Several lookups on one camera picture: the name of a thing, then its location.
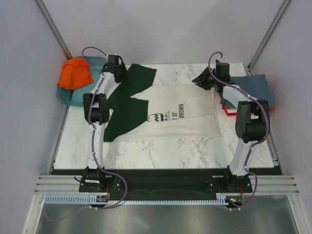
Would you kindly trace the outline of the white and green t shirt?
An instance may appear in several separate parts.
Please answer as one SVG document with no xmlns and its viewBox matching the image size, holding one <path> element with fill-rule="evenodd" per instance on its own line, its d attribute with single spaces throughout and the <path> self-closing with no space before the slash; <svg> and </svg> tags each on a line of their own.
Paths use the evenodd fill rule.
<svg viewBox="0 0 312 234">
<path fill-rule="evenodd" d="M 214 138 L 214 94 L 195 85 L 155 85 L 156 69 L 132 64 L 108 98 L 104 142 Z"/>
</svg>

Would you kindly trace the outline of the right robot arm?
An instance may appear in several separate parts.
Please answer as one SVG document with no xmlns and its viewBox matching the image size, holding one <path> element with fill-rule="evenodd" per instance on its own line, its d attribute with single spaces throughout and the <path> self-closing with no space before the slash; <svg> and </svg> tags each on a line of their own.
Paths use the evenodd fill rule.
<svg viewBox="0 0 312 234">
<path fill-rule="evenodd" d="M 192 82 L 204 90 L 214 89 L 236 108 L 235 133 L 238 143 L 231 163 L 227 166 L 223 186 L 229 192 L 246 185 L 249 178 L 249 159 L 253 148 L 262 143 L 270 133 L 269 103 L 256 99 L 230 81 L 230 65 L 218 62 L 205 70 Z"/>
</svg>

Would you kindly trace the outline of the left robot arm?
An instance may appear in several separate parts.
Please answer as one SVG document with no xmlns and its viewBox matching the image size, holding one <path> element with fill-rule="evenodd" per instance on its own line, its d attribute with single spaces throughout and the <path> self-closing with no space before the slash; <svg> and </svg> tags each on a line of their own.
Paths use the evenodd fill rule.
<svg viewBox="0 0 312 234">
<path fill-rule="evenodd" d="M 107 63 L 99 71 L 97 84 L 91 92 L 83 95 L 84 116 L 90 132 L 90 156 L 80 185 L 90 185 L 97 192 L 105 190 L 107 178 L 122 178 L 116 173 L 104 170 L 103 137 L 110 120 L 107 94 L 115 83 L 121 83 L 127 78 L 127 69 L 121 56 L 109 55 Z"/>
</svg>

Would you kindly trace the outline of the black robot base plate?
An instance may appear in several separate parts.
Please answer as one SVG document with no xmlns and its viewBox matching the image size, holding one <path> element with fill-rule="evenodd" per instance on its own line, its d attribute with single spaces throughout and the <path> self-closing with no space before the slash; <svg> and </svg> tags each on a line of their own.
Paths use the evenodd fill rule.
<svg viewBox="0 0 312 234">
<path fill-rule="evenodd" d="M 79 185 L 81 193 L 108 193 L 114 200 L 134 198 L 215 198 L 217 193 L 252 192 L 251 181 L 246 185 L 224 184 L 226 169 L 118 169 L 109 170 L 116 176 L 107 184 Z"/>
</svg>

